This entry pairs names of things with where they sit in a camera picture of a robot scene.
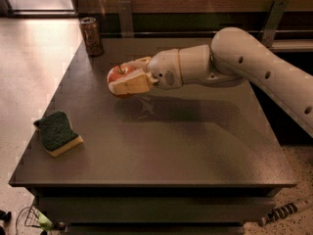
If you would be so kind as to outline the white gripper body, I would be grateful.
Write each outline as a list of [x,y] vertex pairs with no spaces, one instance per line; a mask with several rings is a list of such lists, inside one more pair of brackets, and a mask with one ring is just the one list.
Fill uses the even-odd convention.
[[161,89],[180,88],[185,84],[206,84],[210,71],[210,49],[200,45],[161,51],[153,56],[148,70]]

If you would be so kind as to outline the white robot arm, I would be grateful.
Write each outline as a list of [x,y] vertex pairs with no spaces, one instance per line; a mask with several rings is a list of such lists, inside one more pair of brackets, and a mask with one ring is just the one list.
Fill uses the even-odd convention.
[[228,87],[247,79],[313,136],[313,77],[284,61],[236,27],[219,30],[209,44],[161,51],[112,68],[108,88],[130,96],[186,84]]

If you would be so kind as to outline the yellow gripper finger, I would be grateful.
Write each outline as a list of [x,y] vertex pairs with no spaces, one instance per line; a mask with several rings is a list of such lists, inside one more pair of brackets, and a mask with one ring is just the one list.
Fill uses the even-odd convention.
[[144,58],[140,58],[134,61],[123,63],[122,66],[132,67],[135,70],[147,71],[150,60],[151,60],[151,57],[144,57]]
[[112,82],[110,88],[116,95],[133,95],[149,92],[156,83],[158,83],[158,80],[149,72],[134,70],[127,76]]

